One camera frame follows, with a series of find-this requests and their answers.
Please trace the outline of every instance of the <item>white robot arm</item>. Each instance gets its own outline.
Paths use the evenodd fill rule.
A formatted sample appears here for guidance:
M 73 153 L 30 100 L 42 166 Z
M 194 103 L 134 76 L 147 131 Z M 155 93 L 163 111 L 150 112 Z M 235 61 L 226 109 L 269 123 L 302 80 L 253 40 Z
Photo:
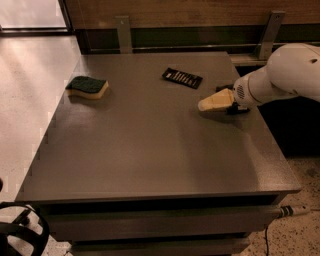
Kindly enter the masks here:
M 307 44 L 288 44 L 278 48 L 267 65 L 198 104 L 200 111 L 221 111 L 237 102 L 252 107 L 264 103 L 304 96 L 320 102 L 320 48 Z

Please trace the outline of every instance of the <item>floor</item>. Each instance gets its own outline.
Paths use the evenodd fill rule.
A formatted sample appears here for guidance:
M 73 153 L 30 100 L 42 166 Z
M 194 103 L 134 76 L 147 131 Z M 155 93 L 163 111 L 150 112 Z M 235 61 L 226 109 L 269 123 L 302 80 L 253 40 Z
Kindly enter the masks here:
M 79 56 L 73 37 L 0 38 L 0 201 L 14 200 Z M 269 255 L 320 255 L 320 156 L 287 160 L 302 191 L 281 205 L 303 205 L 311 211 L 271 223 Z M 0 211 L 0 221 L 11 220 L 14 213 Z M 251 234 L 250 240 L 238 256 L 266 255 L 264 231 Z M 10 242 L 30 255 L 21 241 Z M 71 256 L 69 246 L 50 238 L 43 255 Z

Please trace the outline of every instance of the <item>wooden board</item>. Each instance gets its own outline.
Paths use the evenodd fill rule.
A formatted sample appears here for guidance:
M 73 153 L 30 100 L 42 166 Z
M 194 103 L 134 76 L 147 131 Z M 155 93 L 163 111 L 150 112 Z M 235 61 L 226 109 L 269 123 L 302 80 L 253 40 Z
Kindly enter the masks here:
M 283 24 L 320 23 L 319 0 L 66 0 L 75 29 L 116 28 L 115 16 L 132 28 L 264 25 L 274 10 Z

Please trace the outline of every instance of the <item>cable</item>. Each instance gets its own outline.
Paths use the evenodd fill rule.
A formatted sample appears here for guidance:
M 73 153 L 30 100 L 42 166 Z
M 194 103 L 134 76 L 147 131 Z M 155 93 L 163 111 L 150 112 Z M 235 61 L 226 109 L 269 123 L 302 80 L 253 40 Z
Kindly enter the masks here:
M 265 231 L 264 231 L 264 237 L 265 237 L 266 246 L 267 246 L 266 256 L 269 256 L 268 228 L 269 228 L 269 226 L 267 226 Z

